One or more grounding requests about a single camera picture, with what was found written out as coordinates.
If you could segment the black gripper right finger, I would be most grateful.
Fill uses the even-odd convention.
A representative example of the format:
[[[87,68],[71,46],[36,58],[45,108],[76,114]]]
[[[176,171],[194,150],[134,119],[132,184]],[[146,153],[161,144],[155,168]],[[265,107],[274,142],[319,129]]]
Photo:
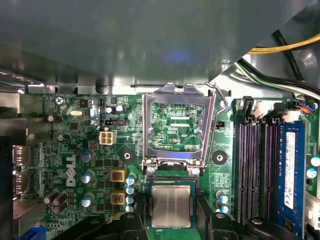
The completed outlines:
[[[196,191],[196,228],[202,240],[299,240],[300,237],[270,220],[254,217],[244,225],[214,212],[204,192]]]

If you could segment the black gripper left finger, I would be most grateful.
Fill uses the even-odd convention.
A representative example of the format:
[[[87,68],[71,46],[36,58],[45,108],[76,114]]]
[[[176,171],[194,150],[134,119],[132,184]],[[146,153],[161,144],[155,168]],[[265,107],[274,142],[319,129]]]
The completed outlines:
[[[55,237],[56,240],[147,240],[147,195],[138,193],[133,212],[119,213],[110,223],[89,216]]]

